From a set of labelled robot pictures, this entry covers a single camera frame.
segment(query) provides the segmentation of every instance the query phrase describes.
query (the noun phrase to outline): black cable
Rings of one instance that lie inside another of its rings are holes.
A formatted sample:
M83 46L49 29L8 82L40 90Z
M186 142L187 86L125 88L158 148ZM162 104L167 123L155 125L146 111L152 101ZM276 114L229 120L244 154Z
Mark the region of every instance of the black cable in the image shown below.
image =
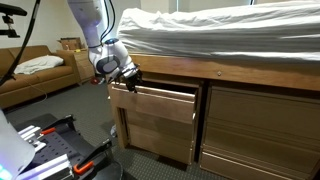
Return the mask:
M116 23L116 13L115 13L115 11L114 11L114 7L113 7L113 4L112 4L112 1L109 0L109 2L110 2L111 8L112 8L112 12L113 12L113 22L112 22L111 28L109 29L109 31L107 32L107 34L103 35L102 39L105 38L105 37L112 31L112 29L113 29L113 27L114 27L114 24Z
M7 73L0 80L0 86L2 86L7 80L9 80L11 78L14 79L12 74L14 73L14 70L16 69L16 67L17 67L17 65L18 65L18 63L20 61L22 53L23 53L24 49L26 48L26 46L27 46L27 44L29 42L29 39L31 37L32 30L33 30L33 27L34 27L34 23L36 21L36 16L37 16L37 12L38 12L38 9L39 9L40 1L41 0L36 0L36 2L35 2L34 8L33 8L33 12L32 12L32 16L31 16L31 20L30 20L29 27L28 27L28 31L27 31L26 37L24 38L21 50L20 50L19 54L17 55L17 57L15 58L15 60L13 61L12 65L10 66L9 70L7 71Z
M105 6L105 8L106 8L106 14L107 14L107 22L108 22L108 24L107 24L107 28L103 31L103 33L101 34L101 36L100 36L100 43L102 44L102 39L103 39L103 35L107 32L107 30L109 29L109 11L108 11L108 6L107 6L107 2L106 2L106 0L104 0L104 6Z

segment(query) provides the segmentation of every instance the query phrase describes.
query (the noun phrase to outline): gray carpet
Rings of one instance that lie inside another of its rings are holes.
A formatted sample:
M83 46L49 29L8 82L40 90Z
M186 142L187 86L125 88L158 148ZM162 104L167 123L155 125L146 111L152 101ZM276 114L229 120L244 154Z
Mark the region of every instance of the gray carpet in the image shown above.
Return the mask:
M47 99L38 98L15 109L5 111L13 125L51 113L57 118L73 114L76 128L93 146L110 137L113 119L106 85L74 86L50 94ZM114 157L124 169L137 179L225 179L201 170L197 163L186 168L158 161L159 156L137 148L120 149L113 139Z

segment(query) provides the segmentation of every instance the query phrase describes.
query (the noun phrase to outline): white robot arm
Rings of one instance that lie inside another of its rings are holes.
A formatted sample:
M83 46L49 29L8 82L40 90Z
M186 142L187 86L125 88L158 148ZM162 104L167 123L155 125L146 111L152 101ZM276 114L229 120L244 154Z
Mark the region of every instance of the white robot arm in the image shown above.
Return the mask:
M108 83L124 77L128 90L135 91L136 83L141 81L141 72L132 62L127 49L116 38L103 42L103 38L108 35L108 27L105 27L103 21L103 11L107 8L104 3L106 2L101 0L68 0L69 7L85 36L89 59L96 71L109 75Z

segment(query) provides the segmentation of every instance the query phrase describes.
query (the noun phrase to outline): white pillow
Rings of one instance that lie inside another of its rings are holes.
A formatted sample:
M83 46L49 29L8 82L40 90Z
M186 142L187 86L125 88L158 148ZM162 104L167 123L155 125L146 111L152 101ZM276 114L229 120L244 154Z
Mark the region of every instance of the white pillow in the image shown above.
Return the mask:
M58 56L41 56L19 64L14 70L15 74L33 74L36 71L49 69L63 64Z

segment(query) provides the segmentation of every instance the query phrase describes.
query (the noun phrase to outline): white bedsheet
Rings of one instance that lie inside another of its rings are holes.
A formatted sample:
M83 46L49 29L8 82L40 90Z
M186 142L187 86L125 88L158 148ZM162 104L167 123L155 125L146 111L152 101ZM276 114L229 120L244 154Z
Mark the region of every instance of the white bedsheet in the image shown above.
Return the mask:
M225 59L320 60L320 2L292 1L193 13L124 11L130 53Z

